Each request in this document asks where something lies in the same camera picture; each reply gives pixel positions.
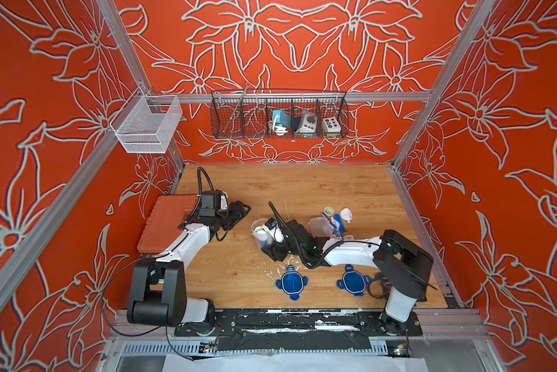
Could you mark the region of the clear container blue lid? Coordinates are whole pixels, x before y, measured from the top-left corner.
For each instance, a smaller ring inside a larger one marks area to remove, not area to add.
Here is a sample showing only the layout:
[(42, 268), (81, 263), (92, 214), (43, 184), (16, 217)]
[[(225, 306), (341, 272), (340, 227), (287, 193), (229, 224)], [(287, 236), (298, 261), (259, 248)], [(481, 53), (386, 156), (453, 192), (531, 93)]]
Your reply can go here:
[(268, 227), (266, 226), (267, 221), (266, 218), (257, 219), (252, 223), (252, 236), (255, 239), (255, 243), (258, 249), (265, 248), (267, 246), (272, 245), (275, 240), (270, 234)]
[(308, 226), (313, 237), (331, 237), (334, 234), (331, 224), (325, 217), (312, 218)]

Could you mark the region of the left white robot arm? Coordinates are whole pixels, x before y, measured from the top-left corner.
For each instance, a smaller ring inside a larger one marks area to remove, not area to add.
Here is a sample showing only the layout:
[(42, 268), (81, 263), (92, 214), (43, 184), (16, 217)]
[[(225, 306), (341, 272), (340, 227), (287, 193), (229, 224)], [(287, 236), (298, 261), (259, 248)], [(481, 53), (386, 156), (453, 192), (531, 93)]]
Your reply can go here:
[(214, 323), (213, 302), (187, 295), (185, 271), (219, 229), (229, 231), (251, 207), (233, 201), (211, 217), (189, 222), (197, 208), (195, 195), (162, 196), (156, 201), (137, 250), (127, 305), (127, 321), (147, 326), (177, 327), (182, 323)]

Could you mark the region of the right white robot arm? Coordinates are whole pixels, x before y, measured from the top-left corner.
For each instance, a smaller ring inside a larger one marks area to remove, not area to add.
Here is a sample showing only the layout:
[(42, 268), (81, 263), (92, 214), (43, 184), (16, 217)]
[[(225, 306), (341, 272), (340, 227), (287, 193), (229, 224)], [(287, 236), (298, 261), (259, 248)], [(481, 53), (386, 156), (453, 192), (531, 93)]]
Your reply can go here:
[(368, 240), (345, 240), (313, 237), (295, 220), (284, 223), (269, 219), (256, 227), (254, 234), (262, 235), (261, 251), (275, 262), (293, 254), (309, 270), (340, 265), (379, 270), (390, 283), (384, 322), (404, 324), (416, 303), (426, 299), (434, 258), (396, 230), (387, 229), (380, 237)]

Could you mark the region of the blue toothbrush in wrapper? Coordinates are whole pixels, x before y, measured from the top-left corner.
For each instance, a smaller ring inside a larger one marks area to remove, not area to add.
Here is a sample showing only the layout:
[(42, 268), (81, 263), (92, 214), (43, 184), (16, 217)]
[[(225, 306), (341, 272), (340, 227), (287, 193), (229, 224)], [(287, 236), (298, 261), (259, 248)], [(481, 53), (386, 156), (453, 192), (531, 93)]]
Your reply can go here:
[(323, 231), (330, 237), (342, 237), (346, 229), (341, 217), (339, 215), (326, 215), (325, 213), (322, 216), (326, 221)]

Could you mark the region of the white round soap packet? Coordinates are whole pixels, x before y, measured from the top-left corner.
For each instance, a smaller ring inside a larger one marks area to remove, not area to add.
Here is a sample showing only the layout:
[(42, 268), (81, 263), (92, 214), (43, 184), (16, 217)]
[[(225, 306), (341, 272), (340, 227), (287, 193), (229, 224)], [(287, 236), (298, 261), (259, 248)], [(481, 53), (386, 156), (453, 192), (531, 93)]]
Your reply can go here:
[(353, 220), (353, 214), (351, 209), (349, 208), (344, 208), (340, 211), (339, 213), (340, 217), (342, 220), (346, 221), (347, 223), (351, 223)]

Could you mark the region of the red plastic tool case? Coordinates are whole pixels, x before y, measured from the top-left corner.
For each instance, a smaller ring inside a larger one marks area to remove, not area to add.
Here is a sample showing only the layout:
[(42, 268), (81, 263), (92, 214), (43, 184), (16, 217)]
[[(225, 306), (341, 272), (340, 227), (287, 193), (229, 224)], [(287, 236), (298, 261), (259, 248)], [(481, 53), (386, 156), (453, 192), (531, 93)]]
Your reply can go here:
[(140, 254), (161, 254), (182, 233), (179, 226), (196, 207), (196, 195), (160, 196), (137, 245)]

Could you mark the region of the blue white item in basket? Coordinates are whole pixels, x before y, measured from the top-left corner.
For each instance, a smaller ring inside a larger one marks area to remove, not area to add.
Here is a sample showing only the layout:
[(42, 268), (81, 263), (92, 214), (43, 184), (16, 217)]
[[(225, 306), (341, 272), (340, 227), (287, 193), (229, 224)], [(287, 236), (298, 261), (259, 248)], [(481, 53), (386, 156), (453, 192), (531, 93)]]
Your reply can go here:
[(269, 130), (277, 136), (284, 136), (291, 129), (291, 117), (283, 110), (272, 111), (272, 118), (269, 121)]

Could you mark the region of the white round dial device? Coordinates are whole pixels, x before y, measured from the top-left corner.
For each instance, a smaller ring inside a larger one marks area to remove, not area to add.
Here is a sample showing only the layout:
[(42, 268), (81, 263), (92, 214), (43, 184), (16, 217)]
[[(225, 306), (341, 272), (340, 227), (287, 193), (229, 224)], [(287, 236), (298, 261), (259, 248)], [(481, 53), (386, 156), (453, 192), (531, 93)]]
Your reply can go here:
[(304, 111), (299, 122), (295, 125), (295, 133), (300, 135), (312, 135), (317, 131), (317, 116), (311, 112)]

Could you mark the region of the white button box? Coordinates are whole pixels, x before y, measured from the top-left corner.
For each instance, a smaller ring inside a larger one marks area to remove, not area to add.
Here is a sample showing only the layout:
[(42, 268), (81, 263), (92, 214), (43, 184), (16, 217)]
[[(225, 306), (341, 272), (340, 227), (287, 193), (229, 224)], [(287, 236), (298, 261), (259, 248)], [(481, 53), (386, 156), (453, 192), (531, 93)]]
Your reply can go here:
[(336, 139), (341, 136), (341, 125), (335, 116), (323, 118), (322, 127), (325, 138)]

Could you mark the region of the aluminium frame corner post left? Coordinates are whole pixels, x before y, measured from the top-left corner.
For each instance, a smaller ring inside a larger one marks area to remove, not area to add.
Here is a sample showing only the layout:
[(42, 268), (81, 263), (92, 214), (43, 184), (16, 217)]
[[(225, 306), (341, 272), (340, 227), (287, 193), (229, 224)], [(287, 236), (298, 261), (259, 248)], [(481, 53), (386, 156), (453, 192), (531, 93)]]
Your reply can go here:
[[(175, 97), (160, 100), (158, 95), (154, 93), (151, 83), (148, 80), (148, 76), (146, 75), (146, 72), (138, 58), (137, 52), (131, 43), (131, 39), (127, 33), (127, 29), (122, 23), (122, 19), (117, 10), (115, 2), (98, 1), (97, 5), (100, 8), (103, 20), (109, 27), (109, 31), (114, 37), (120, 54), (124, 59), (125, 65), (131, 73), (131, 77), (136, 85), (136, 88), (132, 90), (129, 99), (127, 99), (126, 102), (123, 104), (122, 110), (127, 107), (127, 104), (133, 97), (144, 96), (148, 101), (148, 105), (151, 106), (153, 112), (166, 112), (168, 106)], [(177, 143), (174, 141), (174, 136), (171, 140), (171, 143), (169, 144), (168, 150), (163, 154), (170, 155), (172, 163), (174, 164), (177, 171), (179, 173), (183, 172), (185, 162), (182, 159), (182, 155), (179, 151)]]

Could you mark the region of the aluminium frame corner post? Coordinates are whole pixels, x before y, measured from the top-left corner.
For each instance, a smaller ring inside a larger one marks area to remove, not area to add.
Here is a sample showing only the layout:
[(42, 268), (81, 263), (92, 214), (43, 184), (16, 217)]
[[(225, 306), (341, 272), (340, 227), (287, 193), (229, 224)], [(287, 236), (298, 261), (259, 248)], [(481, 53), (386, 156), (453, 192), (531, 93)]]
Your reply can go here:
[[(129, 99), (127, 99), (126, 102), (123, 104), (122, 110), (127, 107), (127, 104), (133, 97), (144, 96), (148, 101), (148, 105), (151, 106), (153, 112), (166, 112), (168, 106), (175, 97), (160, 100), (158, 95), (154, 93), (151, 83), (148, 80), (148, 76), (146, 75), (146, 72), (138, 58), (137, 52), (131, 43), (131, 39), (127, 33), (127, 29), (122, 23), (122, 19), (117, 10), (115, 2), (98, 1), (97, 5), (100, 8), (103, 20), (109, 27), (109, 31), (114, 37), (120, 54), (124, 59), (125, 65), (131, 73), (131, 77), (136, 85), (136, 88), (132, 90)], [(170, 155), (172, 163), (174, 164), (177, 171), (179, 173), (183, 172), (185, 162), (182, 159), (182, 155), (179, 151), (177, 143), (174, 141), (174, 136), (171, 140), (171, 143), (169, 144), (168, 150), (163, 154)]]
[(460, 32), (455, 46), (452, 48), (452, 51), (450, 52), (432, 90), (430, 91), (429, 99), (427, 99), (427, 102), (424, 102), (422, 105), (416, 119), (407, 131), (405, 140), (399, 146), (399, 150), (397, 150), (396, 155), (393, 158), (391, 166), (394, 170), (399, 171), (401, 169), (403, 161), (406, 159), (408, 153), (410, 153), (410, 148), (412, 147), (414, 141), (419, 137), (421, 129), (427, 123), (431, 113), (433, 113), (438, 102), (441, 100), (441, 97), (452, 80), (461, 60), (468, 52), (472, 41), (475, 40), (476, 34), (485, 22), (486, 17), (492, 11), (494, 4), (495, 1), (493, 0), (478, 1), (476, 3), (475, 8), (472, 10), (467, 23)]

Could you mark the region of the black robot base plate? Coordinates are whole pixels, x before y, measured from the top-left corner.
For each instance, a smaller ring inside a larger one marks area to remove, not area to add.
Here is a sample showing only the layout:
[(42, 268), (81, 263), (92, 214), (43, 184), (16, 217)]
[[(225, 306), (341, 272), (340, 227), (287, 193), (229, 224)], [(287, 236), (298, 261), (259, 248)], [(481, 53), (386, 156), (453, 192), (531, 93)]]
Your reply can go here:
[(215, 328), (204, 336), (332, 331), (363, 336), (423, 336), (416, 313), (404, 323), (382, 317), (380, 308), (219, 308)]

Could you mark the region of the clear acrylic wall bin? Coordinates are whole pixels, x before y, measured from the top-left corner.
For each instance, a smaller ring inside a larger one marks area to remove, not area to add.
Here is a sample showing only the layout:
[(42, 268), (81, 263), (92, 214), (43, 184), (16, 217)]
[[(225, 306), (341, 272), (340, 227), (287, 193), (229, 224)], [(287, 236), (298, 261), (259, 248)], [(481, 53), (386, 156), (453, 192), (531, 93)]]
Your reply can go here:
[(155, 113), (144, 96), (133, 97), (110, 124), (127, 153), (163, 154), (182, 119), (179, 99), (174, 98), (166, 112)]

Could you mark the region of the aluminium frame corner post right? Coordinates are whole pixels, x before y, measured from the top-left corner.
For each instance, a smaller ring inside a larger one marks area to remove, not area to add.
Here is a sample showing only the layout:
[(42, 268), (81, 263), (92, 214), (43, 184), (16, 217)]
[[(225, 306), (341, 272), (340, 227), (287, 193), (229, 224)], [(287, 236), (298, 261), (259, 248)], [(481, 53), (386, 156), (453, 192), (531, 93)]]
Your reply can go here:
[(407, 131), (405, 140), (399, 146), (399, 150), (397, 150), (396, 155), (393, 158), (391, 166), (394, 170), (399, 171), (401, 169), (403, 161), (406, 159), (408, 153), (410, 153), (410, 148), (412, 147), (414, 141), (419, 137), (421, 129), (427, 123), (431, 113), (433, 113), (438, 102), (441, 100), (441, 97), (452, 80), (461, 60), (468, 52), (472, 41), (475, 40), (476, 34), (485, 22), (486, 17), (492, 11), (494, 4), (495, 1), (493, 0), (478, 1), (476, 3), (475, 8), (472, 10), (467, 23), (460, 32), (455, 46), (452, 48), (452, 51), (450, 52), (432, 90), (430, 91), (429, 99), (427, 99), (427, 102), (424, 102), (422, 105), (416, 119)]

